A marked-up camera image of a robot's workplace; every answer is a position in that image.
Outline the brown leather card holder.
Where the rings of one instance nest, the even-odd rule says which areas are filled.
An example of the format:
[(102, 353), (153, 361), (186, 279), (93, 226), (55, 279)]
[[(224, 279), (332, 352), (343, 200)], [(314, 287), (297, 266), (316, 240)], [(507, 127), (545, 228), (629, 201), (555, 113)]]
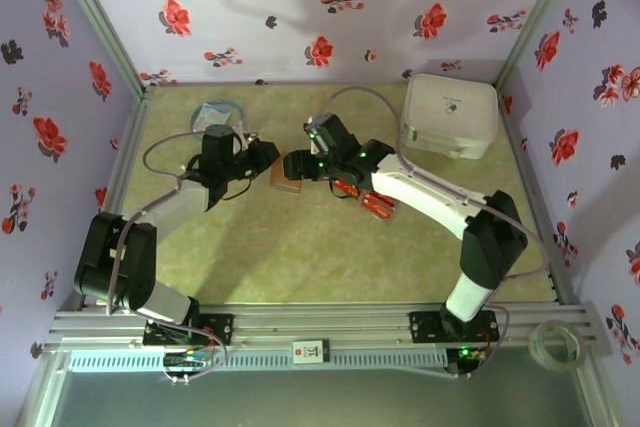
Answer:
[(284, 158), (288, 154), (283, 151), (270, 169), (270, 186), (276, 190), (299, 194), (302, 188), (301, 180), (289, 180), (284, 175)]

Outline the red credit card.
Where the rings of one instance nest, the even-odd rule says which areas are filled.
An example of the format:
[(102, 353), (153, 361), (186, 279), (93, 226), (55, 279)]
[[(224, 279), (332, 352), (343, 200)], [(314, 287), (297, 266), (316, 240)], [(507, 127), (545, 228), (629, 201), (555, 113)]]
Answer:
[(332, 181), (332, 190), (341, 199), (359, 199), (361, 196), (360, 190), (342, 179), (334, 179)]
[(361, 199), (361, 207), (383, 222), (390, 222), (396, 212), (395, 200), (376, 192), (365, 192)]

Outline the blue stethoscope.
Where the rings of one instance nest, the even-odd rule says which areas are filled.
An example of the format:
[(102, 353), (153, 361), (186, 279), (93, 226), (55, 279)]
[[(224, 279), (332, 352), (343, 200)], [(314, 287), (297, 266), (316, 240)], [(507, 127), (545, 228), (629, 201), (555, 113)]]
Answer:
[[(228, 125), (228, 126), (232, 127), (234, 129), (234, 131), (236, 133), (238, 133), (242, 137), (240, 121), (242, 119), (246, 119), (248, 121), (248, 117), (245, 115), (244, 110), (242, 109), (242, 107), (238, 103), (236, 103), (234, 101), (231, 101), (231, 100), (227, 100), (227, 99), (213, 99), (213, 100), (206, 101), (206, 102), (204, 102), (202, 104), (205, 104), (205, 103), (212, 104), (212, 105), (219, 105), (221, 107), (225, 107), (225, 108), (229, 109), (231, 111), (231, 116), (229, 117), (227, 122), (225, 124), (218, 124), (218, 125)], [(201, 140), (203, 138), (203, 136), (204, 136), (204, 131), (206, 129), (204, 131), (193, 132), (192, 129), (191, 129), (191, 118), (190, 118), (190, 123), (189, 123), (190, 130), (191, 130), (193, 136), (196, 139)], [(252, 142), (253, 140), (255, 140), (258, 137), (258, 134), (256, 132), (254, 132), (251, 128), (250, 128), (250, 131), (251, 131), (250, 142)]]

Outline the white blue sachet packet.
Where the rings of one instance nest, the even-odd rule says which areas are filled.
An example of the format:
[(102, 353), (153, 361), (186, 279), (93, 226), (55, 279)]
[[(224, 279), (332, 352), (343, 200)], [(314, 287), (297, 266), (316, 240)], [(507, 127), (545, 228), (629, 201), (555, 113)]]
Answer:
[(204, 131), (210, 125), (225, 124), (230, 116), (229, 109), (205, 103), (194, 111), (191, 118), (191, 129), (193, 132)]

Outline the white zip pouch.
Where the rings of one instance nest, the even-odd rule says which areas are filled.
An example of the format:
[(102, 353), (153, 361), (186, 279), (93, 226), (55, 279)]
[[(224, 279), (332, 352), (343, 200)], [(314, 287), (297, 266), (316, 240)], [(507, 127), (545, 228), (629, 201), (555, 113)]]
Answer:
[(486, 83), (419, 74), (408, 84), (401, 124), (408, 148), (477, 160), (497, 136), (498, 95)]

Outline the red white label tag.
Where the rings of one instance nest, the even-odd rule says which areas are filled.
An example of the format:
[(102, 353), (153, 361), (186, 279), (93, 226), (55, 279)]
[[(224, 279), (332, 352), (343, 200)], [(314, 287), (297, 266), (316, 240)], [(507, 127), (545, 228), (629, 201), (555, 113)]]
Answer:
[(292, 342), (293, 365), (315, 365), (328, 363), (330, 345), (328, 340), (296, 340)]

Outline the clear tape roll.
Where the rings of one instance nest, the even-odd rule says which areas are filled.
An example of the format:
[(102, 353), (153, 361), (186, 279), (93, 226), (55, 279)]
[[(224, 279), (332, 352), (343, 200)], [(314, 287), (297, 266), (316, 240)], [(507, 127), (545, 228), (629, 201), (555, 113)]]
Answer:
[[(565, 356), (556, 358), (547, 343), (549, 334), (562, 341)], [(571, 324), (560, 320), (548, 320), (536, 326), (528, 336), (528, 350), (532, 359), (552, 372), (574, 371), (586, 359), (587, 347), (584, 337)]]

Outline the aluminium side rail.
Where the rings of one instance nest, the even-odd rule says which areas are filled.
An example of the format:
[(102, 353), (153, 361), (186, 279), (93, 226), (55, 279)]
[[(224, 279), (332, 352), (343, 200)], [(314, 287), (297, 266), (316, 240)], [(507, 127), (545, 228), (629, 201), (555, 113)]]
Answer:
[(142, 97), (136, 99), (132, 105), (107, 186), (107, 193), (103, 203), (103, 209), (106, 212), (119, 213), (122, 210), (140, 146), (145, 118), (155, 90), (155, 87), (145, 88)]
[(526, 205), (529, 211), (530, 224), (533, 232), (542, 242), (542, 246), (537, 247), (541, 253), (543, 265), (546, 271), (536, 275), (531, 274), (530, 278), (542, 277), (545, 275), (550, 282), (550, 289), (554, 292), (554, 301), (559, 304), (575, 304), (576, 296), (568, 278), (562, 252), (553, 241), (555, 224), (551, 221), (544, 199), (541, 196), (541, 187), (536, 178), (531, 165), (528, 152), (524, 151), (520, 145), (522, 138), (518, 129), (513, 125), (511, 116), (507, 113), (504, 99), (506, 96), (497, 90), (499, 100), (499, 112), (503, 130), (509, 142), (518, 175), (526, 198)]

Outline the long aluminium rail beam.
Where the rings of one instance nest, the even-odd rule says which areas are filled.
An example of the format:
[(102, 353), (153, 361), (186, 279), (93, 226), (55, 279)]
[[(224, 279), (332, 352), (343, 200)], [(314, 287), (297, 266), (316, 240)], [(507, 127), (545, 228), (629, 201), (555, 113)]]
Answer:
[[(328, 340), (333, 349), (458, 349), (460, 347), (520, 347), (531, 331), (548, 320), (575, 327), (587, 344), (601, 345), (606, 328), (594, 312), (580, 305), (554, 302), (508, 303), (494, 307), (500, 338), (485, 343), (413, 343), (408, 314), (436, 310), (434, 304), (230, 304), (205, 306), (203, 314), (231, 314), (234, 332), (230, 350), (278, 350), (296, 340)], [(43, 351), (160, 349), (180, 346), (145, 346), (146, 321), (133, 313), (107, 316), (96, 307), (59, 312), (43, 343)]]

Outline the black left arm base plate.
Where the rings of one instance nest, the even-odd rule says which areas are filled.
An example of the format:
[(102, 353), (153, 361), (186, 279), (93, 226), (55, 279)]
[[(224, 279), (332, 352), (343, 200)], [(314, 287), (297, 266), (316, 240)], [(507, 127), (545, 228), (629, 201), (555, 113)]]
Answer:
[[(226, 346), (231, 344), (234, 332), (234, 316), (231, 314), (200, 314), (190, 325), (216, 335)], [(143, 334), (143, 344), (145, 346), (188, 347), (214, 344), (214, 341), (202, 334), (147, 322)]]

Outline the aluminium corner post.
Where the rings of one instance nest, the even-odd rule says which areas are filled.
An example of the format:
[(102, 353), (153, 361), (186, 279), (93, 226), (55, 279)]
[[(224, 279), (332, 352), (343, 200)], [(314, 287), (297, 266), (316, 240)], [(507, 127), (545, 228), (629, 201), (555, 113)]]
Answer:
[(134, 95), (143, 99), (145, 87), (139, 80), (134, 64), (122, 44), (112, 22), (108, 18), (100, 0), (77, 0), (94, 31), (99, 36), (111, 59)]
[(543, 22), (548, 10), (555, 0), (536, 0), (531, 11), (527, 14), (524, 27), (518, 35), (506, 61), (494, 82), (494, 87), (500, 90), (506, 85), (510, 76), (514, 73), (516, 66), (523, 55), (529, 42), (533, 39), (536, 29)]

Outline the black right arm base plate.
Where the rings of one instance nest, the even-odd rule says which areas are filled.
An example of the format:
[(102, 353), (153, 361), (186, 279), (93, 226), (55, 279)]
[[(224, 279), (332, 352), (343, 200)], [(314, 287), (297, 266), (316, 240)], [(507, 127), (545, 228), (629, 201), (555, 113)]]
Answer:
[(408, 314), (413, 343), (497, 342), (500, 338), (496, 315), (481, 310), (469, 322), (442, 311), (414, 311)]

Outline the aluminium frame leg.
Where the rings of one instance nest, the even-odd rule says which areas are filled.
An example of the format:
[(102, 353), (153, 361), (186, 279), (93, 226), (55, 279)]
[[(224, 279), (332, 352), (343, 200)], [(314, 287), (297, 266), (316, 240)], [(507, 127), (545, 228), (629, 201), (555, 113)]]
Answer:
[(70, 354), (45, 352), (29, 386), (16, 427), (51, 427), (66, 380)]
[(576, 376), (591, 427), (621, 427), (613, 391), (599, 358), (587, 353)]

